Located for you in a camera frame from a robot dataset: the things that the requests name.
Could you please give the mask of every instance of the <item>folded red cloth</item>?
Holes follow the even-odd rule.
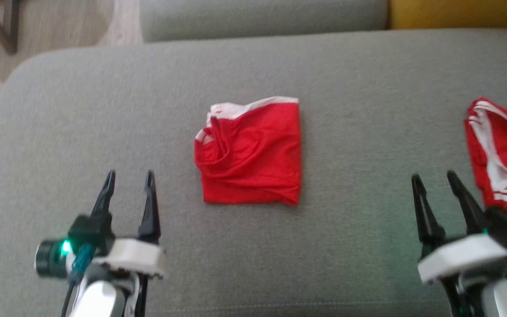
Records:
[[[297,205],[300,195],[298,99],[271,97],[211,106],[195,137],[195,163],[208,203]]]
[[[467,114],[467,144],[485,206],[507,210],[507,109],[480,98]]]

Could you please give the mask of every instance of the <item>robotic arm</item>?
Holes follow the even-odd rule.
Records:
[[[454,317],[507,317],[507,213],[482,211],[455,172],[447,179],[463,211],[465,236],[445,236],[420,177],[412,176],[422,282],[443,285]]]
[[[146,205],[134,238],[116,238],[111,231],[109,202],[114,183],[112,170],[91,214],[79,215],[67,238],[45,240],[37,249],[38,275],[69,282],[62,317],[74,288],[70,317],[144,317],[148,280],[166,275],[153,172],[147,173]]]

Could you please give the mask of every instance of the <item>green led indicator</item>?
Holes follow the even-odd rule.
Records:
[[[65,240],[64,243],[62,243],[62,254],[68,254],[71,249],[70,241]]]

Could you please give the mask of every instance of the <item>gray cushion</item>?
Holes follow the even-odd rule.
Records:
[[[141,0],[147,42],[379,30],[387,0]]]
[[[298,207],[202,200],[193,138],[213,103],[300,98]],[[170,277],[148,313],[447,316],[420,283],[410,176],[449,233],[445,180],[476,197],[463,119],[507,106],[507,30],[357,32],[85,48],[43,54],[0,103],[0,315],[50,316],[66,283],[39,279],[38,243],[65,235],[117,169],[113,229],[133,235],[156,175]]]

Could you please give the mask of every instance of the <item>sofa backrest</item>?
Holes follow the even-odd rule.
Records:
[[[379,30],[387,0],[141,0],[145,42]]]

